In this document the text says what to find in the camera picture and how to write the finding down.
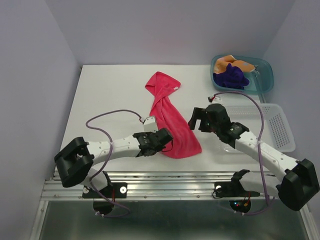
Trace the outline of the pink towel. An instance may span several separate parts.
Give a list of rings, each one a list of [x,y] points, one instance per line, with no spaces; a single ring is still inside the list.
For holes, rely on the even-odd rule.
[[[154,73],[145,85],[146,90],[154,97],[149,115],[155,117],[159,129],[166,128],[173,136],[173,141],[162,151],[172,159],[183,159],[202,153],[200,142],[169,98],[180,86],[178,80],[160,71]]]

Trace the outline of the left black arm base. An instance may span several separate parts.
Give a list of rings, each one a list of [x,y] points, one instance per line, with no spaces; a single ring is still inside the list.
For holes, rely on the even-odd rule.
[[[108,174],[102,172],[107,180],[107,186],[98,192],[92,187],[84,186],[82,198],[93,200],[93,210],[97,216],[103,218],[120,218],[131,213],[130,209],[116,200],[126,199],[128,184],[126,182],[112,183]]]

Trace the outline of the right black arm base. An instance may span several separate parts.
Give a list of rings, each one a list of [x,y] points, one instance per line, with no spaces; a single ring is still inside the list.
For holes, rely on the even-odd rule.
[[[250,171],[243,169],[233,174],[230,181],[220,181],[214,184],[212,197],[214,199],[222,198],[243,198],[238,200],[230,200],[229,205],[235,212],[247,214],[251,209],[251,197],[260,197],[261,194],[256,191],[245,190],[240,180]]]

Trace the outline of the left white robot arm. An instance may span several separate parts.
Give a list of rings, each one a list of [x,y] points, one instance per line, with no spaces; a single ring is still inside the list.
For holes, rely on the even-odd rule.
[[[85,141],[76,137],[55,157],[54,162],[64,188],[82,185],[89,190],[87,198],[126,198],[120,189],[126,183],[112,183],[108,173],[93,167],[120,158],[153,156],[162,152],[173,136],[162,128],[155,132],[138,132],[109,141]]]

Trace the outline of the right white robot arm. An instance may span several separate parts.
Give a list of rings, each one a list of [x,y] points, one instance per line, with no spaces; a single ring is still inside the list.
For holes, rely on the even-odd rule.
[[[232,122],[221,104],[195,107],[188,122],[191,130],[195,129],[197,121],[200,121],[199,131],[214,133],[222,143],[248,155],[271,172],[271,175],[264,175],[248,169],[237,171],[230,181],[215,184],[213,197],[265,194],[280,199],[290,210],[299,211],[320,191],[315,166],[310,160],[297,160],[262,142],[243,124]]]

